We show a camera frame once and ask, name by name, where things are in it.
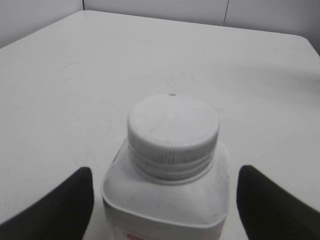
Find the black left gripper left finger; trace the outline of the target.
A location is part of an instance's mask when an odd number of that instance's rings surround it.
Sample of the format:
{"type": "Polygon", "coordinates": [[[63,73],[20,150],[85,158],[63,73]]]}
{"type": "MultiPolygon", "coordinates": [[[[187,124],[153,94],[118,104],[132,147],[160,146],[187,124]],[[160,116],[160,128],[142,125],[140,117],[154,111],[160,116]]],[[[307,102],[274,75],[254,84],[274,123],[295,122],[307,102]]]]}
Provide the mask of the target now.
{"type": "Polygon", "coordinates": [[[80,167],[55,189],[0,225],[2,240],[81,240],[94,208],[92,171],[80,167]]]}

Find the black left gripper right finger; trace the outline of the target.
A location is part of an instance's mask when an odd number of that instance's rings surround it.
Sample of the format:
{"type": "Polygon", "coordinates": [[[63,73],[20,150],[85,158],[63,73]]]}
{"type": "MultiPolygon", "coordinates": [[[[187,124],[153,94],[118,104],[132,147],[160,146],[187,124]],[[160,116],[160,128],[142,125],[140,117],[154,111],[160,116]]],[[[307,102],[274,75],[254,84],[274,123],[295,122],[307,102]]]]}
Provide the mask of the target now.
{"type": "Polygon", "coordinates": [[[320,213],[252,165],[240,168],[236,205],[250,240],[318,240],[320,213]]]}

